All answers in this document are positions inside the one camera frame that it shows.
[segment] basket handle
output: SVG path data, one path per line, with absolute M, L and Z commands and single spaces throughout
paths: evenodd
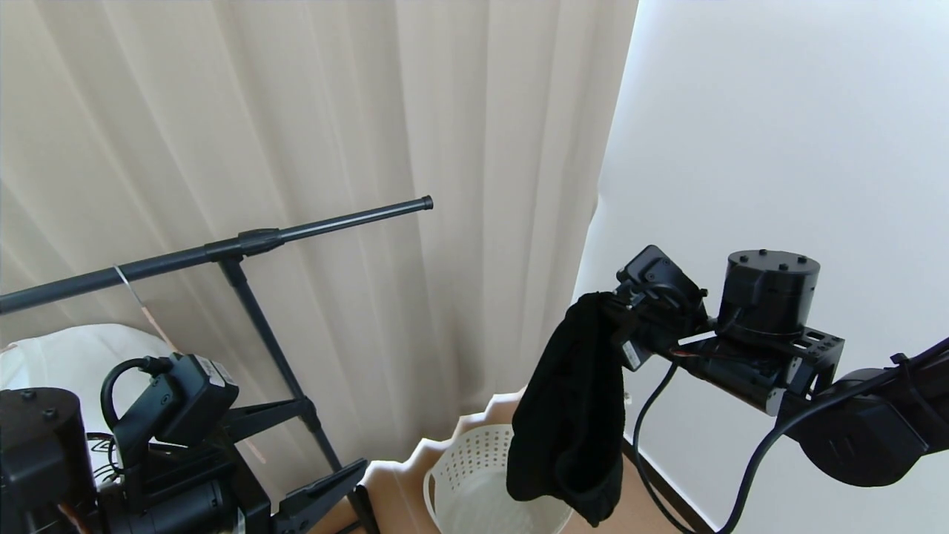
M 425 473 L 425 478 L 422 479 L 421 496 L 425 500 L 425 507 L 428 508 L 428 515 L 432 516 L 432 522 L 435 523 L 435 527 L 438 529 L 438 532 L 441 532 L 441 525 L 438 524 L 438 517 L 435 515 L 435 506 L 434 503 L 432 503 L 433 491 L 431 489 L 431 484 L 432 478 L 434 476 L 432 471 L 433 469 L 429 469 L 428 472 Z

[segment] black garment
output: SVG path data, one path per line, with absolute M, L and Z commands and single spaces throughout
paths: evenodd
M 552 495 L 592 526 L 613 513 L 623 483 L 622 363 L 600 311 L 610 297 L 584 295 L 567 310 L 514 412 L 508 452 L 514 500 Z

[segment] beige curtain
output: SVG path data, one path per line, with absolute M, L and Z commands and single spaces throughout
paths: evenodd
M 403 459 L 526 383 L 571 297 L 635 1 L 0 9 L 4 293 L 429 194 L 245 261 L 292 367 L 344 462 Z M 215 266 L 136 287 L 240 404 L 287 398 Z M 111 288 L 0 334 L 98 322 L 151 330 Z M 327 472 L 299 423 L 251 441 L 271 494 Z

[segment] plastic basket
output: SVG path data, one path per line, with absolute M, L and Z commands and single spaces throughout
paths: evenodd
M 564 502 L 545 496 L 519 503 L 508 495 L 512 437 L 511 425 L 468 430 L 425 473 L 425 506 L 442 534 L 559 534 L 564 529 L 573 511 Z

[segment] wooden floor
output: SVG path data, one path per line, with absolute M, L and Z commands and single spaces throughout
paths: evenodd
M 462 417 L 458 421 L 455 436 L 479 427 L 510 423 L 520 395 L 496 395 L 483 413 Z M 422 478 L 435 464 L 448 442 L 422 440 L 412 457 L 405 462 L 374 462 L 363 484 L 366 486 L 376 520 L 382 534 L 416 533 L 438 534 L 422 501 Z M 355 521 L 352 507 L 343 501 L 313 529 L 310 534 L 333 534 Z M 636 469 L 627 461 L 623 469 L 623 496 L 613 515 L 592 528 L 582 517 L 574 513 L 564 534 L 674 534 L 677 530 L 666 522 L 649 500 Z

